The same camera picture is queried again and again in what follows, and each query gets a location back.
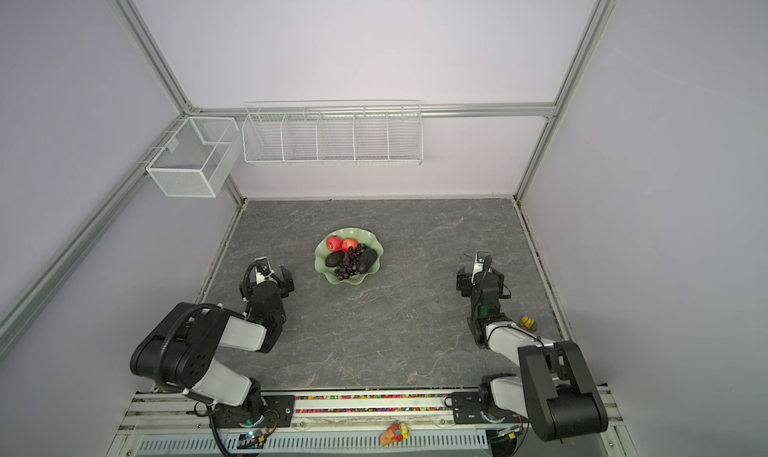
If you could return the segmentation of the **red apple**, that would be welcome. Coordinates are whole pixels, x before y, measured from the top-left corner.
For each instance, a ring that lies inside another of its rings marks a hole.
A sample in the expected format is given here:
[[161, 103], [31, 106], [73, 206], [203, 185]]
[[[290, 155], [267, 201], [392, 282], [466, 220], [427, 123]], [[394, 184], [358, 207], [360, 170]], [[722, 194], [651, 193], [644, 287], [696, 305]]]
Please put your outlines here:
[[326, 246], [331, 253], [343, 250], [343, 239], [336, 235], [331, 235], [326, 239]]
[[346, 238], [342, 241], [342, 250], [345, 253], [355, 250], [358, 247], [358, 241], [353, 238]]

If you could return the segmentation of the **colourful toy on rail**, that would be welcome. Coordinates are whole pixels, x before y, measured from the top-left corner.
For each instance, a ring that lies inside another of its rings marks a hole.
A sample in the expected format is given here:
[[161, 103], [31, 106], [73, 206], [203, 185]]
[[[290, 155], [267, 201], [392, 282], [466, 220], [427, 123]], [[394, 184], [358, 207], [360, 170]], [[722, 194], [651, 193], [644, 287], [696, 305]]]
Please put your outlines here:
[[387, 447], [409, 438], [410, 428], [403, 422], [395, 421], [379, 436], [379, 443], [382, 447]]

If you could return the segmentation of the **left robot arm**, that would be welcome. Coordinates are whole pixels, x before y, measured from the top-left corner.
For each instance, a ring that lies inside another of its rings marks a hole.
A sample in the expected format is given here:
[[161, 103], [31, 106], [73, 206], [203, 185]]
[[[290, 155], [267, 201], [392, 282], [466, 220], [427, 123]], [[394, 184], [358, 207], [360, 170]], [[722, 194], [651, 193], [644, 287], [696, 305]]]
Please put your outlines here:
[[160, 391], [206, 405], [215, 422], [254, 427], [268, 411], [261, 384], [219, 362], [216, 353], [271, 352], [287, 321], [283, 300], [295, 282], [287, 267], [274, 270], [260, 257], [247, 267], [239, 291], [246, 304], [241, 312], [220, 304], [177, 304], [137, 346], [130, 370]]

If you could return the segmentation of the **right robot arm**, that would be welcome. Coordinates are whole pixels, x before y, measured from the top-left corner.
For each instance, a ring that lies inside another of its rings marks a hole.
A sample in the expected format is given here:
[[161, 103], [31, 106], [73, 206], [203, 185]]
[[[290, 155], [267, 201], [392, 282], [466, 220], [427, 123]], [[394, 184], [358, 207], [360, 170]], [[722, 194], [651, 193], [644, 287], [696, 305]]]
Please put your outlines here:
[[477, 414], [493, 423], [518, 417], [544, 442], [608, 429], [608, 412], [580, 347], [542, 338], [502, 312], [501, 301], [511, 293], [491, 253], [478, 251], [471, 269], [457, 271], [456, 289], [470, 300], [467, 323], [475, 344], [518, 369], [482, 379]]

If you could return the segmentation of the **small yellow toy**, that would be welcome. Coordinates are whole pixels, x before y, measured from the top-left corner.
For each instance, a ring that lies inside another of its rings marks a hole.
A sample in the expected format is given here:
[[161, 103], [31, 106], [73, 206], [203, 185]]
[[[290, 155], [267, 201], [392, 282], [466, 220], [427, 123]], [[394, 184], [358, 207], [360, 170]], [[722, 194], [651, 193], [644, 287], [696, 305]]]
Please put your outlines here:
[[538, 324], [537, 324], [536, 320], [531, 318], [531, 317], [528, 317], [528, 316], [522, 317], [521, 320], [520, 320], [520, 323], [521, 323], [521, 325], [523, 327], [525, 327], [525, 328], [527, 328], [527, 329], [529, 329], [529, 330], [531, 330], [533, 332], [536, 332], [538, 330]]

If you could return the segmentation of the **white mesh box basket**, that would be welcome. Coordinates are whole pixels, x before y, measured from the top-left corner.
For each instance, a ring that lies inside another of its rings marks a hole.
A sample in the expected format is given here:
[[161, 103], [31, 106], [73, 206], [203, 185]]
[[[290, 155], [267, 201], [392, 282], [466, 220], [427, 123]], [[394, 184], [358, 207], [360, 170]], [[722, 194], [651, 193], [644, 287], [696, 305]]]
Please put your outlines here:
[[235, 119], [187, 117], [149, 161], [147, 172], [167, 197], [215, 198], [241, 152]]

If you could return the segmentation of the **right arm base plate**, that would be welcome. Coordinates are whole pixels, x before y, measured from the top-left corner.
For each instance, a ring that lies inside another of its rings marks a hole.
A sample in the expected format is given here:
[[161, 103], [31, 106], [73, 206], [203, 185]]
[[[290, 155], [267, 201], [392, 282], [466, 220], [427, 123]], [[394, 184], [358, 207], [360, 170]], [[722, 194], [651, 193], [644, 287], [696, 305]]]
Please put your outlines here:
[[453, 392], [443, 399], [455, 424], [525, 424], [527, 419], [515, 412], [486, 404], [478, 391]]

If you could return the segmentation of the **green wavy fruit bowl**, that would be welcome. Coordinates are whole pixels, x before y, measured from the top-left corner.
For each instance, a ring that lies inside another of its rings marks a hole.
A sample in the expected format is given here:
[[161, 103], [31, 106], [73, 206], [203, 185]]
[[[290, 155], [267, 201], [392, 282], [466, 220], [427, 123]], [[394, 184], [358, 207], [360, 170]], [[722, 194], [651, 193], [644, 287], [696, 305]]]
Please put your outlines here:
[[359, 285], [379, 271], [384, 249], [361, 228], [342, 228], [325, 236], [314, 251], [315, 270], [331, 284]]

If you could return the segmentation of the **dark purple grape bunch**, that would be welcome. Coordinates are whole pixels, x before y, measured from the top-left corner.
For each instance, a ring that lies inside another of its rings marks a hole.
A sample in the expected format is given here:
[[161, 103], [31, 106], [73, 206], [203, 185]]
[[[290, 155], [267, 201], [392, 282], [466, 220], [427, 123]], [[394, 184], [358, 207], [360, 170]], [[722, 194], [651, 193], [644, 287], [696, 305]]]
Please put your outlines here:
[[357, 276], [359, 274], [356, 270], [357, 258], [366, 248], [367, 246], [365, 244], [358, 244], [358, 247], [355, 250], [346, 253], [344, 262], [334, 269], [334, 274], [341, 280], [348, 280]]

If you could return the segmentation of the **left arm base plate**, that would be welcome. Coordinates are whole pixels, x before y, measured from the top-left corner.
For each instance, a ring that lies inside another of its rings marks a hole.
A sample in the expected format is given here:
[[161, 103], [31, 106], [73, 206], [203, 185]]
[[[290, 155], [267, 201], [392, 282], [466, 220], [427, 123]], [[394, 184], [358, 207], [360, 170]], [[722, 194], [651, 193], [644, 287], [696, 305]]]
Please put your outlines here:
[[292, 394], [267, 394], [260, 401], [246, 400], [241, 407], [217, 404], [212, 419], [217, 428], [283, 428], [291, 425], [296, 398]]

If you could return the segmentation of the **dark avocado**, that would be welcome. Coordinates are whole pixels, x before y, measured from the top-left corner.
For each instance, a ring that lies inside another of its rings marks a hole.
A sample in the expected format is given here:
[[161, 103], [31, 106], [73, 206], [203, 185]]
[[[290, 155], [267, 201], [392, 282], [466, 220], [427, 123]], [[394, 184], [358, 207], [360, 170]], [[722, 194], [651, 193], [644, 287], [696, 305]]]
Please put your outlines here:
[[327, 268], [334, 269], [339, 267], [344, 262], [345, 258], [346, 253], [343, 250], [339, 250], [328, 255], [324, 264]]
[[378, 259], [378, 253], [373, 248], [364, 249], [357, 258], [356, 270], [360, 274], [365, 274], [370, 271], [372, 266]]

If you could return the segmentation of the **dark avocado front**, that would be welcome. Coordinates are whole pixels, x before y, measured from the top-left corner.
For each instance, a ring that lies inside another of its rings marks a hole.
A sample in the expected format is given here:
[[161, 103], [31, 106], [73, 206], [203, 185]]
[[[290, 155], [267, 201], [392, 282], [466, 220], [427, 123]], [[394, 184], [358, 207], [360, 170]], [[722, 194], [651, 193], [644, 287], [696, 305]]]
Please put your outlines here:
[[324, 264], [327, 268], [334, 269], [339, 267], [344, 262], [345, 258], [346, 253], [343, 250], [339, 250], [328, 255]]

